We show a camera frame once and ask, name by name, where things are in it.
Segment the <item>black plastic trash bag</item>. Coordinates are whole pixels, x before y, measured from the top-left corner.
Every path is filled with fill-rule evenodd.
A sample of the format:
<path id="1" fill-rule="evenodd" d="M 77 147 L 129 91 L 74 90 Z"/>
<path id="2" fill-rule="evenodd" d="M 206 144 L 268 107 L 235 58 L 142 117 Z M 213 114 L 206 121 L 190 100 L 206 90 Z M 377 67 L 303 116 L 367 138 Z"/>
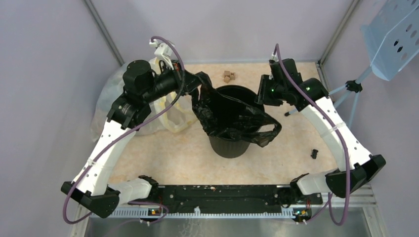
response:
<path id="1" fill-rule="evenodd" d="M 282 125 L 255 102 L 256 93 L 234 84 L 213 87 L 208 74 L 185 73 L 192 111 L 210 138 L 267 146 Z"/>

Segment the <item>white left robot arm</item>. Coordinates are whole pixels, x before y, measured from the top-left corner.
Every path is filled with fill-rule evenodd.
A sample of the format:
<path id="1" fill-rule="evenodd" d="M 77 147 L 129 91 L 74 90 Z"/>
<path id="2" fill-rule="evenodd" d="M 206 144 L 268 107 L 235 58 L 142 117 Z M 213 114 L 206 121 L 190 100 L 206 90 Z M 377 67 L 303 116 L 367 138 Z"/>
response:
<path id="1" fill-rule="evenodd" d="M 90 213 L 107 218 L 114 210 L 142 199 L 153 204 L 158 199 L 157 182 L 148 176 L 109 185 L 108 181 L 125 146 L 142 127 L 154 121 L 150 104 L 170 93 L 179 97 L 192 94 L 210 79 L 204 72 L 188 72 L 173 44 L 158 36 L 150 39 L 155 48 L 157 69 L 146 60 L 130 62 L 123 73 L 123 92 L 112 103 L 103 131 L 80 173 L 63 183 L 66 200 L 74 200 Z"/>

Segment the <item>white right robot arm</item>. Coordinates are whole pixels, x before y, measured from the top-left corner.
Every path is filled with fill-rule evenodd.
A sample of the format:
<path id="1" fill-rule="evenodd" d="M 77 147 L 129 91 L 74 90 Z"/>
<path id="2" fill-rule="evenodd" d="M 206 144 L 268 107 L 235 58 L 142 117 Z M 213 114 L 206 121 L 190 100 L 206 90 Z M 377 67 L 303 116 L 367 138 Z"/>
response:
<path id="1" fill-rule="evenodd" d="M 303 174 L 291 181 L 290 198 L 304 203 L 313 193 L 328 192 L 339 198 L 370 182 L 386 165 L 382 155 L 373 155 L 350 131 L 335 110 L 323 84 L 316 78 L 303 80 L 291 58 L 269 59 L 271 73 L 262 75 L 257 103 L 295 106 L 316 128 L 333 155 L 337 168 Z"/>

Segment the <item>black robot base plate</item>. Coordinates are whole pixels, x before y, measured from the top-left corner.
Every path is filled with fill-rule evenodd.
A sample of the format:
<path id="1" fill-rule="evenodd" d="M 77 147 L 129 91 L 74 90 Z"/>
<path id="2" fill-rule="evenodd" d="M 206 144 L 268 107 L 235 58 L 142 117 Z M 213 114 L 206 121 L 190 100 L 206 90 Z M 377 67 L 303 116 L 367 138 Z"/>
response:
<path id="1" fill-rule="evenodd" d="M 288 185 L 165 185 L 153 187 L 144 201 L 166 206 L 171 214 L 279 213 L 286 207 L 323 204 L 320 193 L 298 194 Z"/>

